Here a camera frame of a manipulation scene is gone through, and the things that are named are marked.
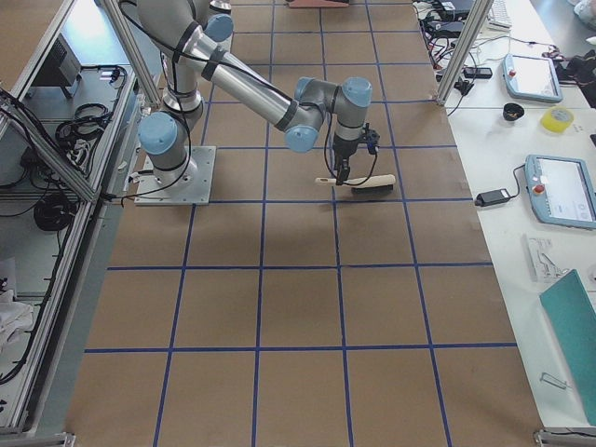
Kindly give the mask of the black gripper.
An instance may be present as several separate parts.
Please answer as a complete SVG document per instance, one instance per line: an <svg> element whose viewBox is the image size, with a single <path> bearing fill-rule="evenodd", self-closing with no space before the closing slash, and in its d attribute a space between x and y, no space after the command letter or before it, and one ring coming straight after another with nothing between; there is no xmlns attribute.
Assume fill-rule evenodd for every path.
<svg viewBox="0 0 596 447"><path fill-rule="evenodd" d="M343 185L350 174L349 159L358 149L359 140L345 140L342 137L332 139L333 172L337 185Z"/></svg>

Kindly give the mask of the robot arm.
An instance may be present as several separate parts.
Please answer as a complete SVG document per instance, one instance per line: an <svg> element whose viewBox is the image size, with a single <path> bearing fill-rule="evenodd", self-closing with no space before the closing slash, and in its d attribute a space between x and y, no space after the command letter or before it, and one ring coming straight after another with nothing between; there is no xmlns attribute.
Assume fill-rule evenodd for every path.
<svg viewBox="0 0 596 447"><path fill-rule="evenodd" d="M288 96L224 47L234 31L229 2L139 1L136 8L140 27L168 60L173 100L196 94L195 87L182 87L181 75L202 77L282 131L295 152L310 150L326 117L335 116L333 136L326 142L334 153L330 172L337 184L347 182L349 159L359 145L376 154L378 134L365 121L372 100L367 79L349 77L334 84L302 77Z"/></svg>

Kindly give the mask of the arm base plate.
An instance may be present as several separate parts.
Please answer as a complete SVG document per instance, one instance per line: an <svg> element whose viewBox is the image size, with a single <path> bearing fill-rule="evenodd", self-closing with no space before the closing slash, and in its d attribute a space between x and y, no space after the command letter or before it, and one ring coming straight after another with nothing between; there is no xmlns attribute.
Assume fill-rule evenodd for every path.
<svg viewBox="0 0 596 447"><path fill-rule="evenodd" d="M190 161L173 171L155 169L149 156L134 202L143 206L208 205L216 158L215 146L193 146Z"/></svg>

